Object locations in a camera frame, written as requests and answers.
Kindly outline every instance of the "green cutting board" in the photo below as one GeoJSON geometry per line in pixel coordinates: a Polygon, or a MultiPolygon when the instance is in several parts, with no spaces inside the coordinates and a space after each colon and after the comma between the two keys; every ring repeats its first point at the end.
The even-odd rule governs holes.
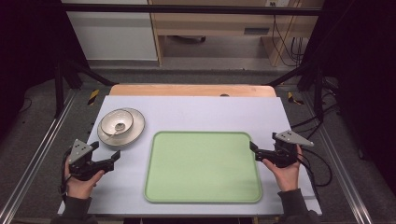
{"type": "Polygon", "coordinates": [[[146,199],[152,203],[257,202],[262,185],[249,141],[247,133],[156,133],[146,199]]]}

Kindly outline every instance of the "floor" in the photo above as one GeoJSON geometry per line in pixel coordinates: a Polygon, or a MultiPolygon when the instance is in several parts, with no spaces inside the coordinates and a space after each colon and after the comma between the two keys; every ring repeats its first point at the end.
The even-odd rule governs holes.
{"type": "MultiPolygon", "coordinates": [[[[102,64],[95,62],[92,63],[92,69],[118,82],[257,85],[281,77],[295,67],[294,61],[287,53],[283,55],[287,65],[282,63],[277,67],[271,66],[258,37],[217,36],[208,37],[202,43],[195,39],[169,36],[166,41],[162,66],[138,62],[134,64],[134,70],[125,64],[119,64],[115,69],[106,69],[102,64]]],[[[70,105],[70,111],[62,121],[62,127],[52,126],[55,99],[53,81],[50,80],[26,92],[25,109],[18,115],[8,137],[0,144],[0,170],[10,174],[0,177],[0,207],[8,207],[9,199],[17,201],[14,207],[18,210],[12,214],[12,217],[15,217],[14,223],[48,223],[49,218],[57,212],[60,204],[56,192],[59,182],[58,160],[62,157],[64,148],[76,137],[86,139],[91,134],[92,123],[100,109],[100,103],[109,91],[109,88],[89,77],[83,76],[82,79],[85,83],[78,92],[73,93],[67,86],[64,87],[65,92],[72,92],[71,95],[75,98],[74,103],[70,105]],[[87,106],[92,89],[96,88],[100,89],[97,100],[93,105],[87,106]],[[48,129],[56,132],[54,138],[46,135],[48,129]],[[49,139],[48,148],[42,145],[44,139],[49,139]],[[30,161],[32,158],[39,158],[36,155],[38,149],[43,149],[43,155],[35,161],[38,164],[35,167],[30,161]],[[29,188],[19,183],[26,172],[28,181],[25,184],[29,188]]],[[[310,109],[312,92],[298,92],[295,88],[297,81],[298,78],[295,77],[276,88],[290,124],[313,116],[310,109]],[[296,101],[290,101],[290,92],[296,101]]],[[[331,94],[326,94],[323,101],[326,107],[336,103],[331,94]]],[[[315,123],[310,125],[302,126],[300,131],[308,130],[304,134],[309,134],[315,123]]],[[[318,143],[317,153],[329,161],[333,169],[332,183],[318,189],[323,212],[321,221],[396,223],[394,195],[387,189],[375,166],[369,161],[359,159],[353,139],[336,107],[329,110],[324,124],[312,135],[312,139],[318,143]],[[369,215],[359,219],[358,216],[364,212],[369,215]]],[[[328,180],[328,170],[321,161],[312,159],[312,166],[316,167],[318,182],[328,180]]],[[[273,222],[267,217],[259,221],[273,222]]]]}

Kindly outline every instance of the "wall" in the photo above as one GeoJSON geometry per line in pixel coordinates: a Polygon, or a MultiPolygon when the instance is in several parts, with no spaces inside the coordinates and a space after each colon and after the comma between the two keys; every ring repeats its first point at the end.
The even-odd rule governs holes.
{"type": "MultiPolygon", "coordinates": [[[[63,3],[147,4],[146,0],[63,3]]],[[[87,60],[158,61],[148,13],[67,12],[87,60]]]]}

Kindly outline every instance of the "gray carpet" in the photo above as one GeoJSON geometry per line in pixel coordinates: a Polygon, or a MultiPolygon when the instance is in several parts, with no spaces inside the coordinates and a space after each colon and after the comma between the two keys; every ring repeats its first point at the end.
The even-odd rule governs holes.
{"type": "MultiPolygon", "coordinates": [[[[254,71],[97,71],[110,80],[122,83],[191,83],[191,84],[263,84],[274,80],[279,74],[268,74],[254,71]]],[[[39,168],[35,179],[28,189],[21,206],[15,217],[51,218],[61,203],[61,197],[57,188],[60,183],[61,160],[64,152],[78,138],[86,141],[89,137],[92,125],[95,122],[101,103],[109,88],[92,81],[89,77],[83,77],[84,87],[78,91],[78,96],[73,103],[67,118],[58,132],[47,156],[39,168]],[[87,105],[91,92],[100,89],[99,95],[93,105],[87,105]]],[[[288,101],[288,92],[276,89],[284,104],[290,125],[311,118],[306,105],[297,105],[288,101]]],[[[299,92],[294,91],[296,100],[301,100],[299,92]]],[[[35,154],[50,126],[55,113],[55,97],[53,81],[45,82],[33,87],[26,92],[26,97],[32,100],[32,105],[21,112],[14,122],[13,128],[0,145],[0,177],[2,190],[0,192],[1,207],[7,202],[7,198],[21,178],[24,168],[35,154]]],[[[324,98],[326,106],[335,103],[332,96],[324,98]]],[[[314,123],[299,127],[294,131],[310,129],[314,123]]],[[[367,207],[374,223],[396,223],[396,200],[395,196],[386,186],[375,165],[369,161],[359,159],[358,152],[350,133],[343,122],[342,116],[337,110],[329,112],[325,117],[324,126],[331,136],[332,142],[342,161],[350,173],[359,194],[367,207]]],[[[310,132],[301,133],[307,137],[310,132]]],[[[326,161],[327,154],[324,151],[322,139],[314,134],[311,140],[316,143],[312,148],[326,161]]],[[[324,183],[329,177],[326,166],[314,156],[305,154],[311,161],[317,183],[324,183]]],[[[345,194],[340,187],[337,176],[333,174],[332,183],[323,188],[318,188],[320,206],[323,212],[321,221],[326,223],[356,223],[356,218],[348,204],[345,194]]]]}

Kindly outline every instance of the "table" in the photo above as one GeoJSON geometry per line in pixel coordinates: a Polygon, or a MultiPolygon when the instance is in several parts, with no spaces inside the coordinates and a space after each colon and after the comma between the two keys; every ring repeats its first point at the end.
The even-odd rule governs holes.
{"type": "MultiPolygon", "coordinates": [[[[115,170],[104,175],[94,189],[90,213],[120,217],[257,217],[283,213],[275,178],[260,162],[263,194],[257,203],[149,203],[144,197],[150,142],[158,131],[242,131],[249,133],[259,147],[274,148],[271,133],[286,131],[290,126],[271,87],[116,85],[102,104],[88,143],[99,141],[96,129],[101,118],[121,107],[139,110],[146,127],[136,141],[121,149],[115,170]],[[232,97],[217,97],[221,94],[232,97]]],[[[114,151],[100,142],[92,160],[108,159],[114,151]]],[[[321,214],[304,167],[300,170],[300,188],[308,209],[321,214]]]]}

